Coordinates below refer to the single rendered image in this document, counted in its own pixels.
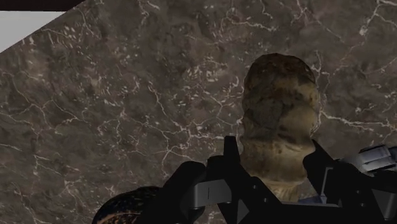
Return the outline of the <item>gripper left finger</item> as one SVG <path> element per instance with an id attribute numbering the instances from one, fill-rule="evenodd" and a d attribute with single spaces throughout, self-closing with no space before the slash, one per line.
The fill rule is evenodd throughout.
<path id="1" fill-rule="evenodd" d="M 223 154 L 208 158 L 206 164 L 182 163 L 136 224 L 194 224 L 214 204 L 227 224 L 261 224 L 281 207 L 263 182 L 241 166 L 233 136 L 224 138 Z"/>

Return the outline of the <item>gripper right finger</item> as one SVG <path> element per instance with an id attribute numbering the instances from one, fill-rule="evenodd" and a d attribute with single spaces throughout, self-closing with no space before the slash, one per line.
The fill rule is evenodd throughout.
<path id="1" fill-rule="evenodd" d="M 310 206 L 322 224 L 397 224 L 397 174 L 368 176 L 355 166 L 332 159 L 317 143 L 303 165 L 322 203 Z"/>

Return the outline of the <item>brown and beige lumpy figure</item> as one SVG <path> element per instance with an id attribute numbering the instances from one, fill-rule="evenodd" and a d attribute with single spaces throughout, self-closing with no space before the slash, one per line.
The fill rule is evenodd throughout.
<path id="1" fill-rule="evenodd" d="M 243 168 L 281 201 L 296 202 L 306 180 L 303 159 L 314 151 L 311 133 L 319 92 L 309 66 L 298 57 L 258 57 L 244 79 Z"/>

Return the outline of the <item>dark brown round object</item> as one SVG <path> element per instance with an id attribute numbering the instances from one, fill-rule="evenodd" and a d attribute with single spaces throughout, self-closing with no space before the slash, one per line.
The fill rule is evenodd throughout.
<path id="1" fill-rule="evenodd" d="M 96 212 L 92 224 L 134 224 L 159 190 L 157 186 L 143 186 L 112 197 Z"/>

